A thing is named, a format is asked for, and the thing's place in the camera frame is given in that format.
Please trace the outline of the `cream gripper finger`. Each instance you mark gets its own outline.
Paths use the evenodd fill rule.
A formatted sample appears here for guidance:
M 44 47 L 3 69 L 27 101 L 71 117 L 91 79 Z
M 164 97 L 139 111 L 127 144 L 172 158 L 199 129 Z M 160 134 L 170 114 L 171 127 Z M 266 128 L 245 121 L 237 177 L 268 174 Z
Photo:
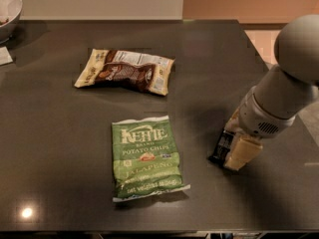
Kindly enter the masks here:
M 230 132 L 238 132 L 240 129 L 239 126 L 239 110 L 236 110 L 228 122 L 225 124 L 224 129 Z
M 250 135 L 237 136 L 230 146 L 230 152 L 223 166 L 238 171 L 254 159 L 262 149 L 263 144 L 258 138 Z

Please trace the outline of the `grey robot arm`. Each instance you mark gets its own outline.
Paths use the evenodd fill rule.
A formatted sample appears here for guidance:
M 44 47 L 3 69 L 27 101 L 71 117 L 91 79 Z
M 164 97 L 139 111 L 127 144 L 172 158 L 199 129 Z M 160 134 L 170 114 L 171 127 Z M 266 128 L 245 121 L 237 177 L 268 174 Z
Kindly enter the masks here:
M 299 17 L 278 34 L 274 65 L 252 87 L 224 127 L 230 147 L 223 166 L 238 170 L 255 158 L 265 138 L 292 126 L 318 98 L 319 15 Z

